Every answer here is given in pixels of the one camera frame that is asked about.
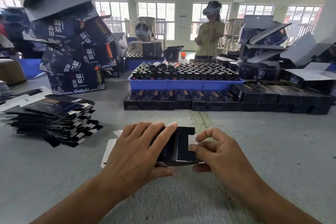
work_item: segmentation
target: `gray table surface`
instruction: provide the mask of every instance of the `gray table surface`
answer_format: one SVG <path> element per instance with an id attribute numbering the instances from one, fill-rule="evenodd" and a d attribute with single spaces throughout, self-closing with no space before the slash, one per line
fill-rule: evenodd
<path id="1" fill-rule="evenodd" d="M 41 76 L 15 92 L 49 86 Z M 52 148 L 0 127 L 0 223 L 37 218 L 100 171 L 107 141 L 125 124 L 143 120 L 217 126 L 235 138 L 261 177 L 282 196 L 325 224 L 336 219 L 335 108 L 327 116 L 287 113 L 124 111 L 129 83 L 109 79 L 107 90 L 77 94 L 96 101 L 93 117 L 104 128 L 76 148 Z M 101 223 L 256 223 L 229 201 L 212 174 L 179 167 L 179 177 L 146 185 L 117 205 Z"/>

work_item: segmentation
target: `brown cardboard box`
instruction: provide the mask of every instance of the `brown cardboard box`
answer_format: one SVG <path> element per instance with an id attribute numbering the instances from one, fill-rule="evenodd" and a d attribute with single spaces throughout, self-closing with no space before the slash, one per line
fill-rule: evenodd
<path id="1" fill-rule="evenodd" d="M 8 86 L 27 81 L 22 67 L 17 60 L 0 63 L 0 80 L 6 82 Z"/>

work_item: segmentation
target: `finger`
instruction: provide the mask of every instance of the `finger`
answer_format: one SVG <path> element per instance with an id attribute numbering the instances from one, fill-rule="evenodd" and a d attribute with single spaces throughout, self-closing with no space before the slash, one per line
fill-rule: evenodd
<path id="1" fill-rule="evenodd" d="M 137 139 L 140 138 L 142 136 L 142 134 L 144 133 L 144 131 L 149 127 L 151 123 L 150 122 L 139 122 L 136 127 L 133 129 L 130 137 L 132 139 Z"/>
<path id="2" fill-rule="evenodd" d="M 153 138 L 157 136 L 160 130 L 163 128 L 165 128 L 165 124 L 161 121 L 157 121 L 149 125 L 149 127 L 145 130 L 145 132 L 141 136 L 141 140 L 144 141 L 147 148 L 151 144 Z"/>
<path id="3" fill-rule="evenodd" d="M 176 131 L 177 123 L 173 122 L 167 126 L 154 140 L 153 144 L 149 147 L 148 151 L 155 159 L 158 158 L 163 147 L 167 144 L 172 134 Z"/>
<path id="4" fill-rule="evenodd" d="M 211 165 L 213 162 L 213 158 L 216 155 L 216 153 L 209 151 L 206 148 L 203 148 L 196 144 L 191 144 L 189 146 L 189 150 L 194 151 L 196 153 L 196 159 L 200 159 L 203 162 L 207 163 L 208 165 Z"/>
<path id="5" fill-rule="evenodd" d="M 152 180 L 161 178 L 161 177 L 166 177 L 166 176 L 173 176 L 173 175 L 174 175 L 173 170 L 167 167 L 156 167 L 153 169 L 151 173 Z"/>
<path id="6" fill-rule="evenodd" d="M 197 135 L 196 141 L 202 142 L 205 139 L 210 138 L 210 137 L 212 137 L 217 142 L 219 142 L 221 139 L 223 140 L 226 137 L 228 137 L 228 135 L 222 132 L 221 130 L 219 130 L 218 128 L 207 128 Z"/>
<path id="7" fill-rule="evenodd" d="M 120 137 L 128 137 L 133 129 L 136 127 L 136 123 L 133 123 L 133 124 L 127 124 L 125 127 L 124 127 L 124 130 L 123 132 L 121 133 Z"/>
<path id="8" fill-rule="evenodd" d="M 207 164 L 197 164 L 192 167 L 192 169 L 196 173 L 206 173 L 211 172 L 211 167 L 209 167 Z"/>
<path id="9" fill-rule="evenodd" d="M 218 146 L 217 142 L 203 141 L 203 142 L 198 143 L 198 145 L 203 147 L 203 148 L 206 148 L 209 151 L 217 152 L 217 146 Z"/>

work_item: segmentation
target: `yellow t-shirt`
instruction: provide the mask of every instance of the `yellow t-shirt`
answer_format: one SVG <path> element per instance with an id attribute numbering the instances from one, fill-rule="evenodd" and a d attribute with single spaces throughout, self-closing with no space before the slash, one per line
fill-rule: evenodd
<path id="1" fill-rule="evenodd" d="M 216 31 L 217 33 L 224 34 L 225 24 L 220 21 L 216 21 L 215 26 L 210 25 L 209 22 L 203 23 L 199 27 L 199 37 L 201 39 L 201 45 L 198 47 L 196 52 L 196 56 L 216 56 L 216 50 L 219 42 L 219 38 L 210 43 L 209 46 L 209 38 L 210 32 L 212 29 L 212 33 Z"/>

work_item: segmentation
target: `white vr headset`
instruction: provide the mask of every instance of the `white vr headset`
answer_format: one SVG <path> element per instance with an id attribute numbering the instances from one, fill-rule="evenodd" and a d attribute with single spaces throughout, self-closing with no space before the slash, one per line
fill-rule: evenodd
<path id="1" fill-rule="evenodd" d="M 217 8 L 212 8 L 210 7 L 210 5 L 212 4 L 209 3 L 208 6 L 203 9 L 202 13 L 204 16 L 211 16 L 211 15 L 214 15 L 214 14 L 219 14 L 221 12 L 221 9 L 222 9 L 222 5 L 220 5 L 220 7 L 217 7 Z"/>
<path id="2" fill-rule="evenodd" d="M 144 29 L 143 29 L 143 26 L 144 26 L 144 24 L 142 23 L 142 24 L 141 24 L 141 28 L 140 28 L 140 29 L 137 29 L 137 30 L 135 31 L 135 36 L 136 36 L 136 37 L 147 37 L 147 36 L 148 36 L 148 34 L 149 34 L 149 30 L 148 30 L 148 31 L 144 30 Z"/>

